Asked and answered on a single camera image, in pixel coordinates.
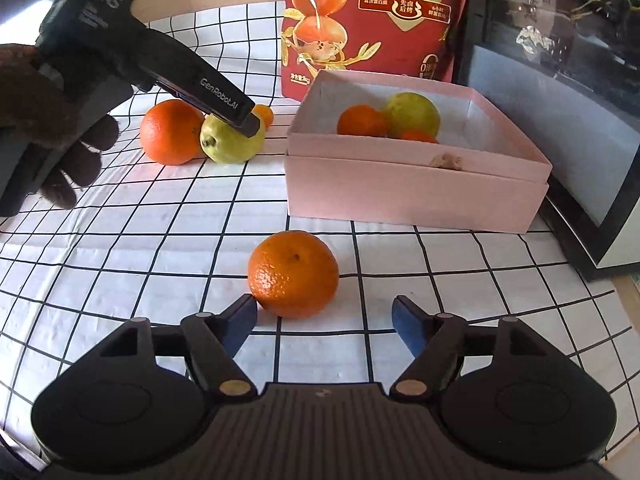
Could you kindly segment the dark gloved left hand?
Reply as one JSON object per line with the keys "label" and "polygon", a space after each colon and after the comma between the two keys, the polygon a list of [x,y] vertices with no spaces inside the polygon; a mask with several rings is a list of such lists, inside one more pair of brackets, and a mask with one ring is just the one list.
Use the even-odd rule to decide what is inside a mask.
{"label": "dark gloved left hand", "polygon": [[72,209],[77,203],[73,186],[85,188],[99,177],[101,153],[115,144],[119,126],[106,115],[76,139],[77,108],[38,73],[35,64],[40,60],[32,46],[1,47],[1,127],[43,148],[63,152],[39,193],[55,206]]}

